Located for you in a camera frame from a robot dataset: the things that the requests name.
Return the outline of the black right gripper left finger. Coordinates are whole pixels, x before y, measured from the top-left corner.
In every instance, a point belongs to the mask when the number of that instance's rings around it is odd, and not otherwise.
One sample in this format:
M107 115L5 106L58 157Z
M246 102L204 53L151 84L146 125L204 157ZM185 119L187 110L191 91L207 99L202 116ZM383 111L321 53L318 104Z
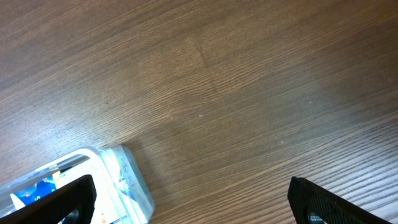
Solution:
M91 175L64 185L44 198L3 218L3 224L89 224L94 214L96 189Z

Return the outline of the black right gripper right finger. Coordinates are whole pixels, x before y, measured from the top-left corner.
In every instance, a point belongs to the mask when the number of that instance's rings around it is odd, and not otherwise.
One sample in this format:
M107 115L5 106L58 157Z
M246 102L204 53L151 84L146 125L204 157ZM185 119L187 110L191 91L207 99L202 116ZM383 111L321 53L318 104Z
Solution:
M302 177L291 178L287 198L300 224L391 224Z

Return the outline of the blue VapoDrops lozenge box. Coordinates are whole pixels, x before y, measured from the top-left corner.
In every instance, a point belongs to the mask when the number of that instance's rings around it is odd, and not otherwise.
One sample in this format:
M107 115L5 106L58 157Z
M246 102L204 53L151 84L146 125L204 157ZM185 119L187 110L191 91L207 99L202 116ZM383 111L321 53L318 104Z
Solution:
M24 189L10 194L10 196L15 208L19 210L56 191L56 189L54 179L50 176L28 185Z

